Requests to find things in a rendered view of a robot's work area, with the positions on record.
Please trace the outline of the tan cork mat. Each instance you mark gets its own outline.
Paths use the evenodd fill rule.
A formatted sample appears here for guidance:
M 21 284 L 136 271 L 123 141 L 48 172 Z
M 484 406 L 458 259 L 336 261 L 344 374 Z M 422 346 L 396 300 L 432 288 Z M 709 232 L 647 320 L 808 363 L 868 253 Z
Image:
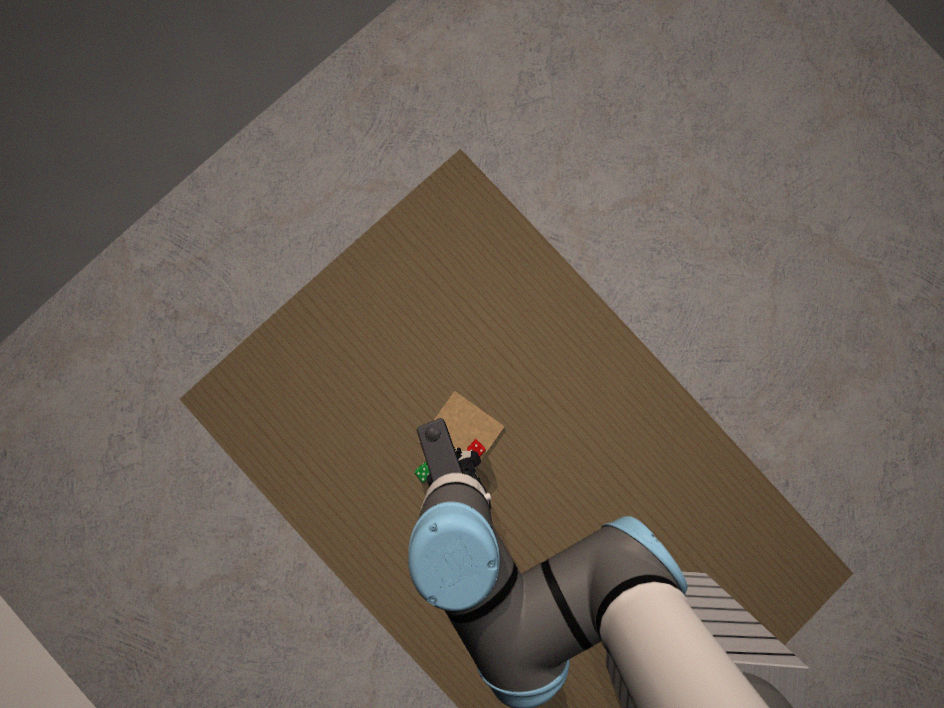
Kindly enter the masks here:
M 445 421 L 455 449 L 467 451 L 477 439 L 485 447 L 481 460 L 505 427 L 456 391 L 434 420 L 439 418 Z

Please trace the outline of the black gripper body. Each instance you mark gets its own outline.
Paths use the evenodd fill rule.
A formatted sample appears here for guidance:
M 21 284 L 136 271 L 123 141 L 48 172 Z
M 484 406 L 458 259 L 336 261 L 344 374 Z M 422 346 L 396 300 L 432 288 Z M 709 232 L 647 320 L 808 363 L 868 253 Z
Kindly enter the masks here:
M 469 475 L 470 477 L 472 477 L 472 478 L 474 478 L 475 480 L 477 480 L 477 481 L 481 484 L 481 486 L 484 488 L 484 490 L 485 490 L 485 492 L 486 492 L 486 489 L 485 489 L 485 487 L 482 485 L 482 483 L 481 483 L 481 481 L 480 481 L 480 478 L 478 478 L 477 475 L 475 474 L 476 469 L 474 469 L 475 466 L 474 466 L 473 462 L 470 462 L 470 461 L 471 461 L 470 457 L 463 458 L 463 459 L 459 460 L 460 465 L 461 465 L 461 468 L 462 468 L 462 471 L 463 471 L 463 474 Z M 477 479 L 477 478 L 478 478 L 478 479 Z M 487 492 L 486 492 L 486 493 L 487 493 Z M 489 502 L 489 507 L 490 507 L 490 510 L 491 510 L 491 503 L 490 503 L 490 501 L 488 501 L 488 502 Z

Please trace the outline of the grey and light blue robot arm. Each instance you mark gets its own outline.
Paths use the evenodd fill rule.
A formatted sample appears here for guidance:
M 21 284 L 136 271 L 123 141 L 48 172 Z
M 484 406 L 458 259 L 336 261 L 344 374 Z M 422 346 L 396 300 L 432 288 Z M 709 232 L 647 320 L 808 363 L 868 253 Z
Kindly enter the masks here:
M 433 483 L 410 537 L 410 576 L 446 610 L 503 704 L 546 703 L 570 659 L 602 641 L 635 708 L 793 708 L 769 682 L 740 671 L 642 522 L 606 523 L 521 574 L 493 526 L 491 495 L 463 474 L 445 421 L 417 433 Z

